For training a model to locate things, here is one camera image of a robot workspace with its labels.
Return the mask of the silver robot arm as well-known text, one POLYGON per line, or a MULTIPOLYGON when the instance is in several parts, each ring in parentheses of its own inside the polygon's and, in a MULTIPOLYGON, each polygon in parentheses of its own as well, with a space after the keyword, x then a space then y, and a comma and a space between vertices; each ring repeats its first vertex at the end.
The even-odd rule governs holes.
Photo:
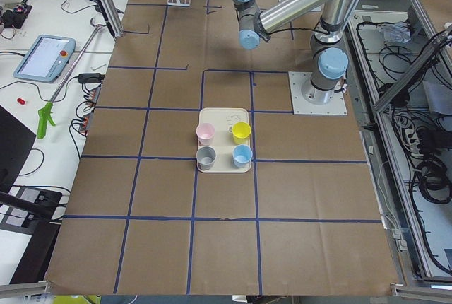
POLYGON ((304 99, 314 105, 331 101, 337 82, 345 75, 349 59, 343 49, 343 31, 359 0, 282 0, 263 11, 256 0, 232 0, 239 26, 239 43, 255 49, 272 35, 289 31, 289 24, 317 7, 321 15, 310 28, 314 60, 310 78, 301 87, 304 99))

